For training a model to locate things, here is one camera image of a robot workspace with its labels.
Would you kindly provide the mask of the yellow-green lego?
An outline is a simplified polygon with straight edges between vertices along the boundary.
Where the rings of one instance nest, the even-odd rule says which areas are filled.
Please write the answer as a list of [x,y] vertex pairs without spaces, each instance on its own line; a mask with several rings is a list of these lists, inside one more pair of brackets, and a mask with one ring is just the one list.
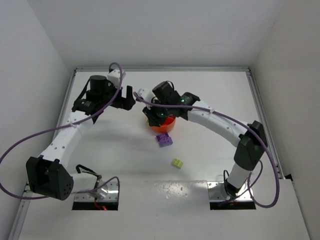
[[181,169],[183,164],[184,164],[184,162],[177,159],[177,158],[174,158],[171,162],[171,165],[174,166],[175,168],[178,168],[178,169]]

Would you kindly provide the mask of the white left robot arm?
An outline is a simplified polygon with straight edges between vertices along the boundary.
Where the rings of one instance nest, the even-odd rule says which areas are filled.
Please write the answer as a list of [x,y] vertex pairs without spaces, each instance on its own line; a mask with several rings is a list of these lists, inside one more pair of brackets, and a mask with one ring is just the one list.
[[92,75],[73,103],[66,128],[61,129],[50,145],[38,157],[26,162],[28,184],[32,193],[64,201],[73,193],[96,192],[101,176],[80,165],[76,173],[68,172],[75,148],[103,113],[103,107],[129,111],[136,103],[133,88],[127,86],[122,97],[120,79],[125,76],[118,69],[106,76]]

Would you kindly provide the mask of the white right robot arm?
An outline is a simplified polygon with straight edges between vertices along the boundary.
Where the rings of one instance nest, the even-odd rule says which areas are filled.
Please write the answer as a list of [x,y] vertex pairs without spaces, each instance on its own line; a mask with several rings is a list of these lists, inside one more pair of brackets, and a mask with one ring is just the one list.
[[263,125],[258,121],[236,123],[227,119],[198,96],[190,92],[180,95],[168,81],[152,90],[141,88],[135,96],[146,104],[142,111],[151,127],[163,125],[168,117],[182,118],[206,127],[236,148],[231,172],[216,188],[222,199],[235,198],[265,153],[262,144],[267,143],[267,138]]

